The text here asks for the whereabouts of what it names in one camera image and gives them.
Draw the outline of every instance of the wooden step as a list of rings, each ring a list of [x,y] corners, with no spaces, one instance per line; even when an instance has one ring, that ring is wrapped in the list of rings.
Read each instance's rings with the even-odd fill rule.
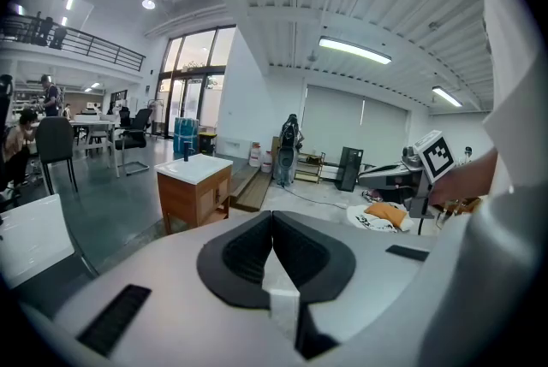
[[[263,205],[271,179],[272,173],[258,172],[236,201],[230,199],[230,206],[247,212],[257,212]]]
[[[259,172],[259,167],[249,165],[243,166],[230,179],[230,201],[236,201],[251,182],[253,177]]]

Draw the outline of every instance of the corrugated metal ceiling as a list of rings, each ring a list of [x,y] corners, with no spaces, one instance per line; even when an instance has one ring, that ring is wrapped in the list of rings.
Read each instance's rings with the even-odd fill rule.
[[[452,108],[441,99],[432,102],[435,85],[458,97],[463,110],[492,107],[483,0],[240,1],[246,4],[239,8],[246,10],[253,29],[253,36],[244,33],[244,37],[259,41],[254,49],[263,52],[271,66],[375,83],[431,107],[432,112]],[[383,66],[319,48],[322,35],[365,45],[393,61]]]

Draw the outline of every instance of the desk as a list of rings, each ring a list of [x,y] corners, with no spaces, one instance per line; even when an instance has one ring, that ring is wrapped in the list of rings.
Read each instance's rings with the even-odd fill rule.
[[[14,288],[74,254],[58,195],[1,214],[0,268]]]
[[[165,232],[171,234],[170,215],[190,228],[229,217],[232,161],[198,154],[154,167]]]
[[[114,146],[114,130],[116,129],[116,123],[113,121],[69,121],[70,125],[73,127],[88,127],[89,131],[87,132],[86,143],[82,145],[77,145],[74,149],[76,150],[91,150],[94,148],[104,148],[106,151],[110,146],[110,157],[109,157],[109,168],[110,168],[110,159],[114,161],[114,169],[116,171],[116,177],[120,178],[120,173],[118,172],[118,163],[116,161],[116,147]],[[107,137],[103,139],[103,142],[100,144],[91,144],[90,138],[92,137],[92,131],[94,127],[107,127]]]

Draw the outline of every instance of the wooden cabinet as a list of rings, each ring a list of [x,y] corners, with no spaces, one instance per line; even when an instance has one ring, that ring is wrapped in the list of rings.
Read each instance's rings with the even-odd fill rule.
[[[158,191],[165,232],[171,234],[170,215],[196,228],[229,217],[232,167],[221,169],[196,185],[158,171]]]

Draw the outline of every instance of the black metal railing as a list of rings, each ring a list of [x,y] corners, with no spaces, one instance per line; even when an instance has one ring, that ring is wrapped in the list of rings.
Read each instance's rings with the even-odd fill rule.
[[[28,15],[4,16],[0,20],[0,41],[47,46],[136,71],[140,71],[145,59],[145,56],[103,38]]]

